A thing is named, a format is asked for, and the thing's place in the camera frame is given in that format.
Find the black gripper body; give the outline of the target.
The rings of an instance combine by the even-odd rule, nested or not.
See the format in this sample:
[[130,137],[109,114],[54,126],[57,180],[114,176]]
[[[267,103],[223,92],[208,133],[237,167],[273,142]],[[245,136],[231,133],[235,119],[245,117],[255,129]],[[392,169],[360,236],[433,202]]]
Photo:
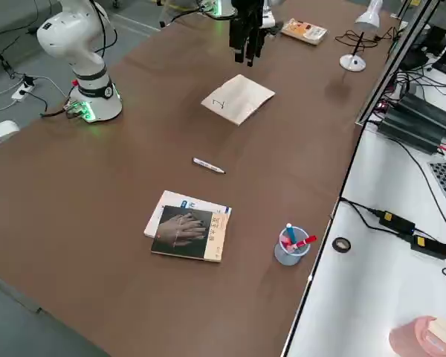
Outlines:
[[232,0],[231,5],[236,10],[236,18],[247,28],[262,26],[263,0]]

